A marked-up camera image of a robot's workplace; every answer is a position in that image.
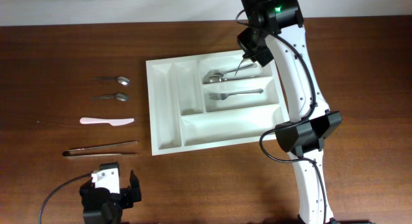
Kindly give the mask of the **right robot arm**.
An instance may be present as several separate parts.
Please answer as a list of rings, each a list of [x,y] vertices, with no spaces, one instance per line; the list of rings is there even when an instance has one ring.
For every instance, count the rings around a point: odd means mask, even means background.
[[[264,132],[275,135],[292,164],[299,193],[300,223],[336,223],[324,184],[324,141],[341,124],[318,86],[306,46],[298,0],[241,0],[246,29],[238,35],[244,59],[274,61],[286,94],[289,119]]]

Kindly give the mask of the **metal fork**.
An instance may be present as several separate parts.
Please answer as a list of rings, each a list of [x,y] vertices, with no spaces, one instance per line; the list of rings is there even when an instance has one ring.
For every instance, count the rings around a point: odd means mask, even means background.
[[[231,93],[208,93],[206,97],[211,100],[226,100],[227,98],[235,95],[250,95],[250,94],[262,94],[264,92],[263,89],[252,89],[247,91],[237,91]]]
[[[234,76],[236,76],[236,75],[238,74],[238,71],[239,71],[241,65],[242,65],[245,61],[248,61],[248,60],[249,60],[249,58],[243,58],[243,59],[241,60],[241,62],[239,63],[238,67],[237,67],[236,70],[235,70]]]

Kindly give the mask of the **large metal spoon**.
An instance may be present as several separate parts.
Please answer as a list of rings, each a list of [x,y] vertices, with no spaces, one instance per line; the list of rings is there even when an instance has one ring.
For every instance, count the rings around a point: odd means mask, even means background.
[[[227,74],[227,73],[232,73],[232,72],[236,72],[236,71],[239,71],[239,70],[244,70],[244,69],[249,69],[249,68],[257,68],[257,64],[256,63],[250,63],[250,64],[246,64],[246,65],[243,65],[243,66],[240,66],[240,67],[236,67],[236,68],[233,68],[233,69],[231,69],[231,70],[210,70],[206,75],[205,75],[205,77],[210,77],[211,75],[215,75],[215,74],[220,74],[220,75],[225,75],[225,74]]]
[[[205,78],[203,84],[214,84],[219,82],[233,81],[233,80],[243,80],[243,79],[253,79],[255,76],[240,77],[240,78],[225,78],[223,75],[211,75]]]

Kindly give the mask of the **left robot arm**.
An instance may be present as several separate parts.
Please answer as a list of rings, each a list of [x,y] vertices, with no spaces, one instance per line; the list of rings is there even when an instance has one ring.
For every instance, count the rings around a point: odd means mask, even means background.
[[[121,223],[123,210],[142,201],[140,182],[133,171],[128,187],[121,189],[119,179],[117,169],[94,171],[91,179],[80,187],[85,224]]]

